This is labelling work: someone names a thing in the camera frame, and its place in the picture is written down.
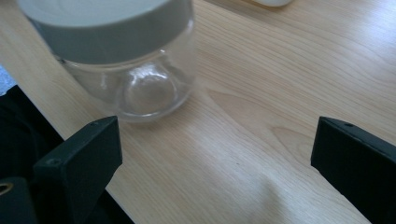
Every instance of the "wooden table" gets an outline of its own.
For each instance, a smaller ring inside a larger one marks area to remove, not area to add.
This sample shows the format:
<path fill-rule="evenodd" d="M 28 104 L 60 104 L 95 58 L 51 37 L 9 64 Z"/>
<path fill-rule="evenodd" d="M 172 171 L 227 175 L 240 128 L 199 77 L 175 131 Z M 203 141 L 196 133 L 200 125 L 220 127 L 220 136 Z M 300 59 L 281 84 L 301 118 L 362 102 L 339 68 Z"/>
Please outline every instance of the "wooden table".
<path fill-rule="evenodd" d="M 396 144 L 396 2 L 195 0 L 197 89 L 149 125 L 120 124 L 107 189 L 143 223 L 368 223 L 316 169 L 319 116 Z M 101 115 L 11 0 L 0 63 L 63 138 Z"/>

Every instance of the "wood grain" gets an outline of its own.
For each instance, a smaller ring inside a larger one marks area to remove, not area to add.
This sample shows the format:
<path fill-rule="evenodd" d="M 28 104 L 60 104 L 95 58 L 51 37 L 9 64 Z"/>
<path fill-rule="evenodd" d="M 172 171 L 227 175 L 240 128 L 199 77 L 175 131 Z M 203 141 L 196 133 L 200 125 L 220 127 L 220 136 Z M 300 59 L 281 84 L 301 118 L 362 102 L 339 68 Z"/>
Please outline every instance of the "wood grain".
<path fill-rule="evenodd" d="M 369 223 L 314 168 L 319 116 L 396 144 L 396 3 L 195 0 L 190 100 L 120 124 L 107 187 L 136 223 Z M 0 2 L 0 63 L 67 138 L 101 115 L 15 2 Z"/>

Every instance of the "black object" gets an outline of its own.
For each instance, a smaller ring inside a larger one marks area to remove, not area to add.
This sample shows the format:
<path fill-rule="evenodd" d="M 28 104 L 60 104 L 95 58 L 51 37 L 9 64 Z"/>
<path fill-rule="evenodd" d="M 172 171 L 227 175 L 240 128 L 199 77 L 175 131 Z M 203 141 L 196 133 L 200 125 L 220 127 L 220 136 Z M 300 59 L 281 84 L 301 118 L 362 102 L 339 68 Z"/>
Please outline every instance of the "black object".
<path fill-rule="evenodd" d="M 0 185 L 0 223 L 9 223 L 6 220 L 12 220 L 11 223 L 18 223 L 19 220 L 22 220 L 22 223 L 34 223 L 34 220 L 27 215 L 29 211 L 34 212 L 28 205 L 30 204 L 28 198 L 26 201 L 20 200 L 28 190 L 34 203 L 38 223 L 66 222 L 62 216 L 59 216 L 57 206 L 53 206 L 53 200 L 47 190 L 38 186 L 33 171 L 33 165 L 64 140 L 18 86 L 8 90 L 6 95 L 0 96 L 0 133 L 0 179 L 2 179 L 0 181 L 3 181 L 0 183 L 13 181 L 12 176 L 20 176 L 26 180 L 23 182 L 16 177 L 21 181 L 14 182 L 11 190 L 6 190 L 6 184 Z M 8 212 L 7 209 L 12 209 L 14 212 Z M 105 190 L 84 224 L 113 223 L 133 224 Z"/>
<path fill-rule="evenodd" d="M 27 182 L 21 177 L 0 180 L 0 223 L 36 224 Z"/>
<path fill-rule="evenodd" d="M 82 128 L 35 164 L 57 223 L 83 223 L 122 164 L 117 117 Z"/>
<path fill-rule="evenodd" d="M 311 165 L 373 223 L 396 223 L 396 147 L 321 117 Z"/>
<path fill-rule="evenodd" d="M 0 179 L 30 183 L 33 165 L 63 141 L 18 86 L 0 96 Z"/>

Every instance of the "jar lid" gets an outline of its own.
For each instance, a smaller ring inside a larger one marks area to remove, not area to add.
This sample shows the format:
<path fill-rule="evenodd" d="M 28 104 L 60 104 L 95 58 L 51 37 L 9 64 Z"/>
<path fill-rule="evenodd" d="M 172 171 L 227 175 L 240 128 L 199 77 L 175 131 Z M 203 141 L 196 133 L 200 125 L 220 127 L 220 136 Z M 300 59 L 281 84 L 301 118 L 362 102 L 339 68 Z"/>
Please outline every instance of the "jar lid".
<path fill-rule="evenodd" d="M 129 61 L 175 39 L 192 16 L 191 0 L 18 0 L 52 52 L 67 61 Z"/>

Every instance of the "table surface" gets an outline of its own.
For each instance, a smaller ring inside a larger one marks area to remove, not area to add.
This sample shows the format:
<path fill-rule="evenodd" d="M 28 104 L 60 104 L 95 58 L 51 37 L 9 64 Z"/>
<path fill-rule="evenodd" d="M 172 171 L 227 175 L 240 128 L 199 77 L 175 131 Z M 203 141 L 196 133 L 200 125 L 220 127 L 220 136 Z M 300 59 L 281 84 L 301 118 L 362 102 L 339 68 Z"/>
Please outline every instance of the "table surface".
<path fill-rule="evenodd" d="M 197 88 L 171 116 L 120 124 L 107 186 L 143 223 L 368 223 L 310 155 L 319 116 L 396 144 L 396 1 L 195 0 Z M 103 115 L 12 0 L 0 63 L 63 138 Z"/>

